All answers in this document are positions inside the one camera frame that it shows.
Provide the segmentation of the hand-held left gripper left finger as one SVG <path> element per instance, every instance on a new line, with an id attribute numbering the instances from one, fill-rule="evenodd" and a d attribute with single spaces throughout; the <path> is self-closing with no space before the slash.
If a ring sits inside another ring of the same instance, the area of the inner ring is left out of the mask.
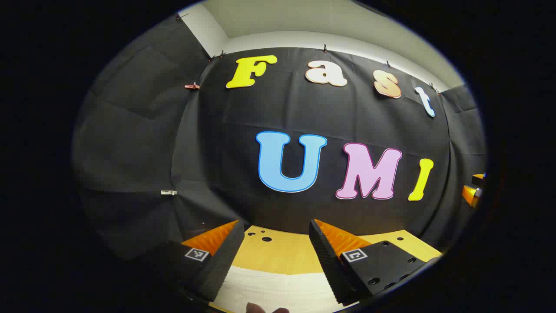
<path id="1" fill-rule="evenodd" d="M 244 237 L 244 224 L 234 220 L 181 243 L 159 244 L 148 252 L 148 266 L 194 298 L 212 302 Z"/>

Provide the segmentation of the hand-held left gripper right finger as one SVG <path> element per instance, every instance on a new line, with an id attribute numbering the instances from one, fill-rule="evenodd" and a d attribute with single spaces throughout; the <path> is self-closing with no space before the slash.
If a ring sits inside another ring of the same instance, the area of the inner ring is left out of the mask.
<path id="1" fill-rule="evenodd" d="M 344 306 L 384 298 L 438 261 L 411 254 L 390 240 L 370 243 L 316 219 L 308 229 L 336 301 Z"/>

